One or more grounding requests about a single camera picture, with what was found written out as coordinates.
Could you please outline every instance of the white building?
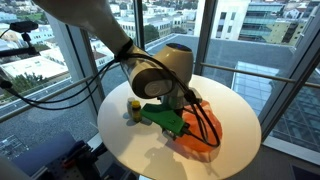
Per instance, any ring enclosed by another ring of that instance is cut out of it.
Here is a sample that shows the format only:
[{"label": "white building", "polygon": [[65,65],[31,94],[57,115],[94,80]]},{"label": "white building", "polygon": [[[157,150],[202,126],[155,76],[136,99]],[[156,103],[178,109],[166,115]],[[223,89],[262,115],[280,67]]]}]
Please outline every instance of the white building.
[{"label": "white building", "polygon": [[91,41],[91,48],[95,57],[96,66],[102,66],[114,58],[114,54],[100,40]]},{"label": "white building", "polygon": [[19,48],[15,42],[0,39],[0,51]]},{"label": "white building", "polygon": [[182,11],[179,11],[182,13],[182,15],[186,18],[187,21],[194,21],[196,20],[196,14],[197,10],[196,9],[184,9]]},{"label": "white building", "polygon": [[120,24],[120,26],[124,30],[124,32],[131,39],[134,39],[136,37],[135,22],[118,20],[118,23]]},{"label": "white building", "polygon": [[52,78],[68,71],[67,66],[52,62],[42,56],[2,64],[0,68],[8,77],[35,73],[36,76],[42,75],[44,78]]},{"label": "white building", "polygon": [[32,44],[45,44],[45,41],[53,38],[53,32],[51,31],[32,31],[28,33],[31,38]]},{"label": "white building", "polygon": [[60,52],[59,48],[48,49],[44,51],[40,51],[40,55],[50,61],[58,63],[62,66],[66,66],[63,55]]},{"label": "white building", "polygon": [[168,14],[173,15],[176,12],[174,11],[174,8],[167,8],[167,7],[161,7],[161,6],[148,6],[148,11],[146,12],[146,15],[160,15],[160,14]]},{"label": "white building", "polygon": [[172,28],[175,27],[180,27],[183,29],[186,29],[186,24],[187,24],[187,18],[186,16],[175,16],[171,18],[172,21]]},{"label": "white building", "polygon": [[110,4],[112,13],[120,13],[120,6],[118,4]]},{"label": "white building", "polygon": [[15,1],[14,4],[16,6],[31,6],[31,1]]},{"label": "white building", "polygon": [[153,25],[158,29],[159,38],[163,38],[171,34],[171,21],[163,19],[162,21],[150,22],[149,24]]},{"label": "white building", "polygon": [[[211,38],[238,40],[250,0],[218,1]],[[199,0],[194,35],[200,36],[205,0]]]}]

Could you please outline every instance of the yellow object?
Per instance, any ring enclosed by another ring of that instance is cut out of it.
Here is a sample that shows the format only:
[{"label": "yellow object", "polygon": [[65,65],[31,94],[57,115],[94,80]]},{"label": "yellow object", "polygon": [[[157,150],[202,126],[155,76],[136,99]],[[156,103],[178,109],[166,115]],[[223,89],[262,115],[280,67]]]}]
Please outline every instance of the yellow object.
[{"label": "yellow object", "polygon": [[132,119],[134,122],[140,122],[142,120],[142,116],[141,116],[141,106],[140,106],[140,102],[135,100],[132,101],[131,103],[132,106]]}]

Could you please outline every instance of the building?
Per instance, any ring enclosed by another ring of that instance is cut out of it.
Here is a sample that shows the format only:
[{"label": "building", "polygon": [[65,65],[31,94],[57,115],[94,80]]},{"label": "building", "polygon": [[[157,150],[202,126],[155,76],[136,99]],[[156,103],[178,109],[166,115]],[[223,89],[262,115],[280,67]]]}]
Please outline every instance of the building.
[{"label": "building", "polygon": [[[250,0],[218,1],[211,38],[238,40]],[[199,0],[194,35],[200,35],[205,0]]]},{"label": "building", "polygon": [[[9,29],[9,24],[0,24],[0,32],[4,32]],[[28,32],[28,35],[31,38],[32,44],[45,44],[45,41],[54,37],[52,29],[47,25],[40,25],[38,29]],[[7,41],[13,41],[17,43],[20,47],[26,46],[25,41],[23,40],[20,33],[9,30],[7,31],[3,37],[3,39]]]},{"label": "building", "polygon": [[6,22],[6,21],[16,20],[16,19],[17,19],[17,15],[15,14],[0,12],[0,22]]},{"label": "building", "polygon": [[173,16],[171,19],[172,22],[172,28],[182,28],[185,29],[187,28],[187,19],[186,16],[181,16],[181,15],[177,15],[177,16]]},{"label": "building", "polygon": [[153,25],[158,29],[159,38],[163,38],[171,34],[171,21],[163,19],[162,21],[150,22],[150,25]]},{"label": "building", "polygon": [[114,14],[120,13],[120,6],[118,4],[110,4],[110,9]]},{"label": "building", "polygon": [[176,13],[174,11],[174,8],[154,6],[154,5],[149,5],[147,7],[148,7],[148,10],[145,13],[145,15],[161,15],[161,14],[173,15]]},{"label": "building", "polygon": [[14,78],[18,75],[32,74],[36,76],[42,75],[44,78],[56,81],[56,78],[64,76],[68,73],[68,68],[65,65],[61,65],[52,62],[42,56],[35,56],[32,58],[15,61],[0,65],[2,71],[7,77]]},{"label": "building", "polygon": [[47,49],[39,52],[40,55],[52,62],[58,63],[59,65],[66,66],[64,58],[59,48]]},{"label": "building", "polygon": [[284,7],[279,3],[250,3],[240,31],[239,40],[266,42],[278,12]]},{"label": "building", "polygon": [[295,46],[306,23],[306,19],[278,18],[273,25],[268,25],[272,31],[265,40],[271,44]]},{"label": "building", "polygon": [[0,51],[19,48],[15,42],[0,39]]},{"label": "building", "polygon": [[308,18],[313,13],[313,11],[316,11],[316,8],[319,8],[317,7],[319,4],[320,4],[320,0],[311,0],[307,5],[307,8],[302,17]]},{"label": "building", "polygon": [[136,37],[136,29],[135,23],[130,21],[118,20],[118,23],[124,30],[124,32],[131,38],[134,39]]},{"label": "building", "polygon": [[[148,52],[156,54],[168,43],[181,43],[196,52],[197,41],[197,37],[175,35],[170,40],[153,46]],[[219,39],[210,41],[208,52],[210,53],[210,57],[206,59],[208,64],[218,63],[237,70],[271,76],[288,68],[288,62],[293,57],[289,46]],[[262,77],[210,68],[204,70],[203,76],[214,79],[236,91],[250,104],[257,115],[260,114],[273,90],[273,81]],[[320,72],[314,72],[312,77],[313,83],[320,84]],[[320,152],[320,139],[317,138],[318,129],[320,129],[319,90],[304,88],[300,95],[301,97],[296,98],[289,107],[289,111],[283,115],[271,136]]]}]

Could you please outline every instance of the green object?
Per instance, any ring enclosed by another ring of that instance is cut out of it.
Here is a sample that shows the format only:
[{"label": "green object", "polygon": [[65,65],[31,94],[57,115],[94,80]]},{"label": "green object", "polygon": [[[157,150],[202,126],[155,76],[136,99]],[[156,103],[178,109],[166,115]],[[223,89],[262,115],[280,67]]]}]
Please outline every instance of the green object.
[{"label": "green object", "polygon": [[162,128],[172,131],[177,136],[182,136],[181,129],[185,122],[172,109],[160,104],[146,104],[141,110],[142,116],[157,123]]}]

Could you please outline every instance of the office building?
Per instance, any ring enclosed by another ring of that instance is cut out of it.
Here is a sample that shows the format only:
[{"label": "office building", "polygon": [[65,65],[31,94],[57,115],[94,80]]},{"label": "office building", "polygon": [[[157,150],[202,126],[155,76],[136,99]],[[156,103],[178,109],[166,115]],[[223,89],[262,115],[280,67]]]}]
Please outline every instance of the office building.
[{"label": "office building", "polygon": [[[228,0],[217,2],[217,12],[214,16],[211,37],[229,40],[238,40],[244,18],[246,16],[248,0]],[[194,35],[199,36],[203,19],[205,1],[200,0],[196,15]]]},{"label": "office building", "polygon": [[267,43],[295,46],[305,27],[307,19],[281,19],[268,27],[272,30],[265,38]]},{"label": "office building", "polygon": [[266,42],[272,31],[268,25],[275,23],[283,6],[278,3],[249,3],[239,40]]},{"label": "office building", "polygon": [[308,18],[313,11],[316,11],[316,8],[319,8],[318,5],[320,4],[319,0],[311,0],[303,13],[303,18]]}]

